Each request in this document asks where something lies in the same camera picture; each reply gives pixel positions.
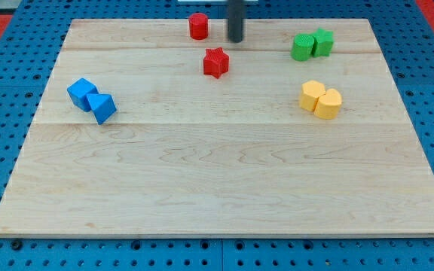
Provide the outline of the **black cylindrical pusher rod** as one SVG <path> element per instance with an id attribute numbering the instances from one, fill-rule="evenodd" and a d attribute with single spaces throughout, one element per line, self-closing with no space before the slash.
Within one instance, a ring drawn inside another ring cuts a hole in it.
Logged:
<path id="1" fill-rule="evenodd" d="M 243 40 L 244 0 L 228 0 L 227 34 L 228 40 L 240 43 Z"/>

